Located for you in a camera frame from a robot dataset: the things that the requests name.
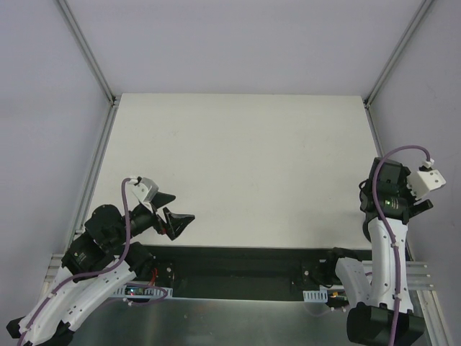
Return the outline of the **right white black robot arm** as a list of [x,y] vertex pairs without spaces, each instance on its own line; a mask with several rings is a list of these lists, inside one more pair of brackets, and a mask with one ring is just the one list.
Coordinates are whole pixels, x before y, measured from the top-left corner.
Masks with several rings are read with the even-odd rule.
[[425,331],[409,293],[406,237],[410,219],[433,204],[416,198],[408,183],[412,176],[400,162],[377,157],[369,177],[359,184],[362,230],[372,245],[370,274],[355,251],[338,247],[310,272],[319,286],[343,286],[350,308],[346,320],[350,342],[413,345]]

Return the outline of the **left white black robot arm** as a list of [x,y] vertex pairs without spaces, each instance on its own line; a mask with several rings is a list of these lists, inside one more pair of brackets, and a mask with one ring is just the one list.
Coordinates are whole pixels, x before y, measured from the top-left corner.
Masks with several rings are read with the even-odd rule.
[[6,329],[21,345],[69,345],[83,322],[118,288],[145,280],[156,271],[153,255],[131,239],[152,228],[176,239],[195,217],[172,213],[173,195],[159,192],[151,206],[138,204],[127,215],[114,205],[101,205],[84,224],[84,232],[64,254],[55,279],[28,315],[11,320]]

